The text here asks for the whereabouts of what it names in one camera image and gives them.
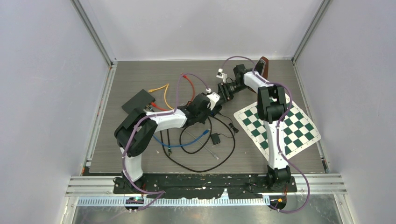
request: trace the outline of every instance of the checkerboard pattern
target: checkerboard pattern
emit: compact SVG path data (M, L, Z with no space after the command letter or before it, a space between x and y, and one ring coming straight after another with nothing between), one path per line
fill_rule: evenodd
M286 102L289 106L290 99L287 95ZM257 114L257 102L237 111L234 117L268 160L267 132ZM285 117L284 125L285 152L288 159L321 138L312 120L294 102Z

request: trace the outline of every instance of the metal frame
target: metal frame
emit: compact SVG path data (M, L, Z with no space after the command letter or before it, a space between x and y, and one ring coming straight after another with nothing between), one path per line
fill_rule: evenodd
M301 175L295 177L297 192L288 195L306 195L306 183ZM348 205L345 201L347 190L340 174L306 174L311 187L311 194L334 195L337 202L342 221L353 223ZM141 196L141 194L113 194L113 179L118 176L73 176L65 195L65 209L62 224L71 224L76 207L80 206L124 206L120 203L125 198ZM158 199L155 206L228 206L228 205L265 205L268 196L279 195L279 193L262 193L262 200L230 200L225 191L218 201L198 199Z
M294 54L293 58L291 59L293 64L296 63L298 57L300 56L300 54L303 51L305 45L307 44L309 38L311 37L313 31L316 29L317 25L319 24L320 20L322 19L323 15L325 14L325 12L331 2L332 2L332 0L323 0L322 3L320 4L319 9L317 10L310 26L308 27L307 31L305 32L305 35L304 35L302 41L300 42L300 45L298 46L296 53Z
M106 105L107 105L107 101L109 99L111 87L113 85L113 80L114 80L114 75L115 75L116 70L117 70L117 62L115 62L112 65L111 69L109 70L109 72L107 74L105 85L103 86L102 96L100 98L100 104L98 107L97 116L95 118L92 130L90 133L91 138L89 140L86 160L85 160L85 164L83 167L85 167L85 166L89 167L91 165L93 152L95 150L96 142L97 142L98 136L99 136L100 125L102 124L103 116L105 114Z
M88 18L87 13L85 12L83 6L81 5L80 0L70 0L76 9L78 15L80 16L81 20L83 21L85 27L87 28L89 34L91 35L93 41L95 42L96 46L98 47L100 53L102 54L103 58L107 62L109 66L112 66L113 60L111 60L109 54L107 53L105 47L102 44L102 41L100 40L98 33L95 31L95 28L93 27L91 21Z

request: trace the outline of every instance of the green square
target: green square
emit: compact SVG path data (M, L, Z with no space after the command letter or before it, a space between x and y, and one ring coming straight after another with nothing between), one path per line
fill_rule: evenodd
M287 147L287 146L285 146L285 153L286 153L286 155L289 154L289 153L291 153L291 150L290 150L289 147Z
M293 143L297 146L297 148L303 145L303 143L299 139L295 140Z
M249 118L246 118L246 119L243 120L243 123L244 123L246 126L248 126L248 125L250 125L252 122L249 120Z
M299 120L301 120L301 119L304 118L303 114L300 113L300 112L296 113L296 117L297 117Z
M301 123L301 121L297 121L296 123L294 123L295 126L297 126L298 128L302 128L304 125L303 123Z
M286 136L286 137L284 138L284 142L285 142L286 145L288 145L288 144L291 143L291 139L290 139L289 137Z
M287 113L287 116L288 117L291 117L291 116L293 116L294 115L294 113L292 112L292 111L289 111L288 113Z
M308 131L313 130L313 126L310 123L306 124L305 127L308 129Z
M290 125L293 124L293 121L291 121L289 118L287 118L287 119L285 119L285 124L286 124L287 126L290 126Z
M256 128L262 126L261 123L260 123L258 120L255 121L255 122L253 122L253 125L254 125Z
M255 130L252 131L252 135L255 136L255 137L257 137L257 136L260 135L260 132L257 131L257 129L255 129Z
M307 134L305 134L305 137L306 137L308 140L312 140L312 139L314 138L314 136L313 136L310 132L308 132Z
M290 128L288 128L288 127L285 128L283 131L285 132L286 135L289 135L289 134L293 133L293 132L290 130Z
M294 134L297 136L297 138L303 136L303 133L300 130L295 131Z
M245 111L245 114L247 117L250 117L253 115L253 113L250 110Z
M261 145L261 147L262 147L263 149L268 148L268 143L267 143L267 141L263 141L262 143L260 143L260 145Z

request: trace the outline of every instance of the power adapter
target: power adapter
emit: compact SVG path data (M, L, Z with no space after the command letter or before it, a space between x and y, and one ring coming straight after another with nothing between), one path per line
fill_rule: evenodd
M220 144L220 137L219 137L218 133L211 134L211 139L212 139L213 145Z

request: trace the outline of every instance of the wooden floor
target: wooden floor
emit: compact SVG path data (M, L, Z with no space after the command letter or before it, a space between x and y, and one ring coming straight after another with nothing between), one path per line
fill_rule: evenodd
M216 78L218 68L222 61L163 61L163 62L119 62L114 76L109 100L103 122L101 124L98 141L94 151L90 172L121 172L121 152L117 147L114 131L125 119L125 113L121 106L126 103L133 95L141 89L149 90L170 84L167 93L167 101L170 106L174 107L176 103L176 84L179 75L182 72L194 73L203 78L211 87L217 91L217 83L220 79ZM224 72L233 77L233 67L237 64L244 63L247 68L252 64L248 61L229 61L224 68ZM204 85L195 77L190 78L195 84L196 94L205 90ZM273 60L269 62L269 80L281 82L287 85L292 94L294 101L305 111L305 105L299 89L296 74L289 60ZM163 99L163 90L153 92L156 103L162 108L167 108ZM180 104L186 103L192 97L190 84L182 79L179 89ZM236 147L233 155L220 167L214 169L213 173L265 173L267 171L267 161L259 152L248 135L242 130L238 122L233 117L237 110L253 103L257 100L257 95L251 91L245 90L236 94L233 101L224 104L222 114L233 119L235 126L240 130L236 134ZM217 116L227 124L227 118ZM213 133L224 133L230 136L230 132L218 121L212 119ZM196 137L205 129L209 128L209 123L205 125L196 124L188 128ZM170 143L179 144L180 129L170 130ZM192 169L203 170L220 163L231 152L233 140L220 137L221 143L213 146L209 140L207 147L219 156L216 160L205 149L190 155L183 152L180 148L172 148L171 157ZM182 142L191 141L192 138L184 134ZM193 151L198 149L200 144L196 143L186 147L187 150ZM291 158L291 161L305 173L323 173L324 169L319 156L317 145L313 145L298 155ZM148 145L142 157L142 168L145 173L173 173L189 171L177 166L171 162L164 154L161 145L154 139Z

